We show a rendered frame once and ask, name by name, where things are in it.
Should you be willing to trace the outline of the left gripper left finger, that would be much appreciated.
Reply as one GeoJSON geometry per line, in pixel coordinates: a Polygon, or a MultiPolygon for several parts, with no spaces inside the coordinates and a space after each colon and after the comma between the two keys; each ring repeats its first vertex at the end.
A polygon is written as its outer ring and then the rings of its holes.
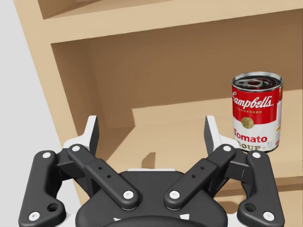
{"type": "Polygon", "coordinates": [[[89,197],[102,189],[124,210],[139,205],[138,191],[103,159],[96,158],[98,140],[98,118],[91,115],[84,133],[67,140],[58,154],[51,150],[36,153],[19,214],[20,226],[63,223],[66,210],[57,193],[62,182],[69,179],[79,180],[89,197]]]}

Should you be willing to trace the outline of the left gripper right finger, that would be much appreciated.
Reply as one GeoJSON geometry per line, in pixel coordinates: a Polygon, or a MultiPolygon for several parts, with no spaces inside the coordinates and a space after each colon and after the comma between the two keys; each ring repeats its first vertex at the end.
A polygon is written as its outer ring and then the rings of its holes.
{"type": "Polygon", "coordinates": [[[270,158],[263,151],[244,153],[238,142],[219,133],[215,117],[205,118],[207,158],[200,159],[164,194],[170,210],[182,209],[199,191],[214,197],[229,179],[241,183],[246,194],[236,213],[245,226],[284,226],[285,217],[270,158]]]}

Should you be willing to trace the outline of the red and white can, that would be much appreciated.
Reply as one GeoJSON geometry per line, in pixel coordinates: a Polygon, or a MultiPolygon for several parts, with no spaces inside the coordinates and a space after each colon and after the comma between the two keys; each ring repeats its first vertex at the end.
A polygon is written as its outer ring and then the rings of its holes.
{"type": "Polygon", "coordinates": [[[283,78],[247,72],[232,79],[233,138],[244,151],[270,152],[279,146],[283,78]]]}

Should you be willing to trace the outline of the pale wooden shelf unit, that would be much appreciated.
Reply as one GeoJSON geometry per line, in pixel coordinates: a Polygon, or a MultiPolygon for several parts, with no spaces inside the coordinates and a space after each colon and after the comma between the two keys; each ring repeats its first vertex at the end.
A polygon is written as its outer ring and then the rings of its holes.
{"type": "Polygon", "coordinates": [[[234,76],[283,77],[269,153],[285,227],[303,226],[303,0],[13,0],[61,143],[100,128],[117,172],[206,156],[207,115],[232,137],[234,76]]]}

